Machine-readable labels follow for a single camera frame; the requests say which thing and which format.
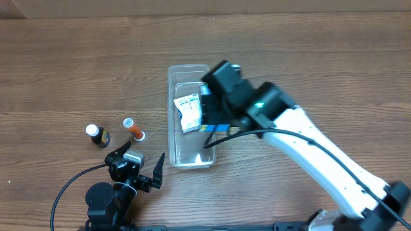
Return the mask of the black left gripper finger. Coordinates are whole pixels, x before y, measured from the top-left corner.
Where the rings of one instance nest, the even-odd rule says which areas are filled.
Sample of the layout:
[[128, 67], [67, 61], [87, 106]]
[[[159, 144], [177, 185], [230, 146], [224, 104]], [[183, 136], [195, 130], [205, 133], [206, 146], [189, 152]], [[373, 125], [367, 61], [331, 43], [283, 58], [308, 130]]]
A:
[[163, 153], [153, 169], [152, 187], [160, 189], [162, 185], [163, 165], [165, 153]]
[[129, 150], [131, 147], [131, 142], [127, 141], [124, 145], [120, 148], [110, 152], [106, 157], [104, 162], [106, 165], [110, 166], [118, 157], [123, 157], [123, 155]]

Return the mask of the blue yellow VapoDrops box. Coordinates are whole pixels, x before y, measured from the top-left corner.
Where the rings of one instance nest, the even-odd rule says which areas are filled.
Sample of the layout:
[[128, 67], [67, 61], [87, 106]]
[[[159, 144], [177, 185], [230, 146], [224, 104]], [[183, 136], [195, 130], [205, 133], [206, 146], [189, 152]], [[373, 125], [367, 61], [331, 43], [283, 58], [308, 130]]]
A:
[[229, 124], [202, 124], [199, 128], [200, 132], [226, 132], [229, 131]]

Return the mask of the white medicine box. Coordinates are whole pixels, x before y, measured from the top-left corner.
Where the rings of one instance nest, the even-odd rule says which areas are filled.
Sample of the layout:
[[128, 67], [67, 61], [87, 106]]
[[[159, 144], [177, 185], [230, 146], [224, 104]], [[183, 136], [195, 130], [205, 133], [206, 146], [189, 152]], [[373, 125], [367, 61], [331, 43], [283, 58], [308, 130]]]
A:
[[197, 93], [174, 100], [183, 133], [199, 129], [202, 120], [200, 98]]

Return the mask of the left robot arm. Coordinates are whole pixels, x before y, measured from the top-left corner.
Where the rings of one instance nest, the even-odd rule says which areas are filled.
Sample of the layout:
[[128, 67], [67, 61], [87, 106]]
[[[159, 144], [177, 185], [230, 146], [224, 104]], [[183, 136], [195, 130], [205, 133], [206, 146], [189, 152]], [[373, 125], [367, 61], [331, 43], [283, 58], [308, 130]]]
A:
[[131, 142], [110, 152], [105, 157], [113, 184], [100, 182], [89, 188], [85, 195], [88, 206], [87, 230], [137, 230], [127, 221], [128, 211], [138, 191], [150, 192], [162, 185], [165, 154], [153, 169], [153, 176], [140, 173], [144, 155], [130, 151]]

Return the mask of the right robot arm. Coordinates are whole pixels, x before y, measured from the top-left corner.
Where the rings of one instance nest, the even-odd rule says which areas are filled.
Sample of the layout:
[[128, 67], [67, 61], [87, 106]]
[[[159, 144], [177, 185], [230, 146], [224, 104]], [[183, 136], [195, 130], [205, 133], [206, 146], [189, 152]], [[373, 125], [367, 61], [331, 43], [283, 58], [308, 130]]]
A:
[[318, 211], [301, 230], [390, 230], [397, 222], [410, 228], [402, 217], [410, 188], [403, 182], [388, 184], [358, 165], [277, 85], [265, 82], [254, 88], [242, 78], [240, 67], [226, 60], [202, 81], [214, 97], [213, 108], [240, 129], [205, 148], [257, 135], [288, 155], [338, 205], [336, 211]]

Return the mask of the clear plastic container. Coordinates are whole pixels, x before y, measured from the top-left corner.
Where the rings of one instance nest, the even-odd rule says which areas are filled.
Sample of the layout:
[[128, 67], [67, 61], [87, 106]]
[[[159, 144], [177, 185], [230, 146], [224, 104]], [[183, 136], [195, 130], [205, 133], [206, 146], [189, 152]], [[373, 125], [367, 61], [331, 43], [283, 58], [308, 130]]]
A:
[[209, 167], [216, 161], [216, 150], [203, 148], [210, 133], [199, 129], [183, 133], [174, 104], [175, 99], [194, 93], [199, 95], [201, 104], [201, 77], [208, 71], [206, 64], [173, 65], [168, 69], [168, 144], [170, 164], [174, 167]]

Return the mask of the orange tube white caps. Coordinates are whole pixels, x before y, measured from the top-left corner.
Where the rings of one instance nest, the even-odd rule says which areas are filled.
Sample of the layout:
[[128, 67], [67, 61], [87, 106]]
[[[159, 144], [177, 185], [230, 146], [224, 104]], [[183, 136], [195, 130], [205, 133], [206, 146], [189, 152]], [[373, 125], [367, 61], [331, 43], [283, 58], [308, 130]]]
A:
[[133, 138], [137, 142], [141, 142], [145, 139], [145, 133], [135, 124], [132, 118], [126, 118], [123, 121], [123, 126], [132, 134]]

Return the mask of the dark bottle white cap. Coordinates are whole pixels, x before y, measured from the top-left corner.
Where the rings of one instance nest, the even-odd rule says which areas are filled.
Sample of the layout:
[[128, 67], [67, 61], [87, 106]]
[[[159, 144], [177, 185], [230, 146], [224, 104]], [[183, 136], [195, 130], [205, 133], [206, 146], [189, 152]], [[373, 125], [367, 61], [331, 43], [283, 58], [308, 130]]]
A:
[[85, 132], [90, 136], [91, 141], [100, 148], [106, 148], [110, 142], [110, 134], [103, 127], [95, 124], [89, 124], [85, 128]]

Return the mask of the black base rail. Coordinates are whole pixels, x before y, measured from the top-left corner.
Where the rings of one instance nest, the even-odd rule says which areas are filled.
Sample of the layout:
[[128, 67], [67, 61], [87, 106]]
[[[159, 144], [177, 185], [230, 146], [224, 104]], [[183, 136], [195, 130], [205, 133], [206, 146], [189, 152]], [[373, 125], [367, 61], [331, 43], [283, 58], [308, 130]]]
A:
[[196, 227], [166, 227], [164, 225], [135, 225], [111, 228], [115, 231], [300, 231], [306, 227], [305, 221], [279, 221], [272, 225], [229, 225], [229, 226], [196, 226]]

